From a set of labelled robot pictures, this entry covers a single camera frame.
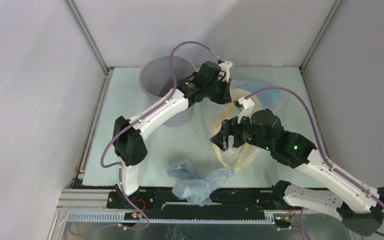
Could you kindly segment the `light blue trash bag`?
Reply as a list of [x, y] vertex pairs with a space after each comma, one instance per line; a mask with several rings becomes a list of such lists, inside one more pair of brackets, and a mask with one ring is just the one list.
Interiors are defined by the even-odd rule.
[[235, 175], [233, 169], [223, 167], [203, 177], [188, 160], [170, 165], [166, 172], [169, 177], [176, 179], [171, 192], [179, 200], [202, 206], [209, 206], [212, 202], [210, 195]]

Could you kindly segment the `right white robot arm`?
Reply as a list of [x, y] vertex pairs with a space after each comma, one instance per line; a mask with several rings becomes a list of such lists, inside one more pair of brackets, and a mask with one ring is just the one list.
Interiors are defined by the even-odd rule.
[[384, 220], [384, 187], [371, 187], [322, 157], [316, 145], [303, 135], [287, 131], [269, 109], [252, 116], [225, 119], [211, 142], [220, 150], [248, 144], [269, 151], [278, 163], [298, 170], [322, 183], [325, 191], [278, 181], [270, 194], [277, 209], [300, 207], [329, 215], [349, 230], [369, 237], [379, 233]]

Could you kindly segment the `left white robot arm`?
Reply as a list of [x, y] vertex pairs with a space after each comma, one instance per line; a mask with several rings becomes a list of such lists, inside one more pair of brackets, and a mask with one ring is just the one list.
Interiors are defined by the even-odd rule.
[[139, 164], [148, 154], [145, 140], [167, 120], [204, 99], [219, 105], [230, 103], [230, 70], [233, 66], [231, 61], [206, 61], [198, 71], [179, 80], [174, 90], [144, 112], [129, 119], [120, 116], [115, 120], [112, 145], [121, 164], [119, 187], [123, 190], [118, 201], [125, 208], [133, 208], [138, 202]]

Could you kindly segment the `clear bag with yellow rim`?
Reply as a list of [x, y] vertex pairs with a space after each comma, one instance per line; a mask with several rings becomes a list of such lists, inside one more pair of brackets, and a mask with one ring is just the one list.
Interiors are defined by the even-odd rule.
[[[233, 100], [236, 100], [269, 86], [270, 84], [261, 81], [233, 80], [230, 86], [230, 95]], [[281, 90], [266, 90], [253, 95], [251, 99], [255, 104], [254, 112], [270, 109], [273, 113], [278, 113], [284, 101], [284, 94]], [[208, 99], [201, 103], [201, 109], [210, 137], [220, 130], [223, 120], [234, 118], [240, 112], [233, 103], [220, 105]], [[234, 171], [246, 168], [262, 152], [260, 148], [247, 143], [239, 148], [234, 148], [232, 138], [229, 139], [228, 143], [229, 148], [226, 151], [220, 150], [216, 145], [213, 145], [213, 150], [218, 161], [224, 167]]]

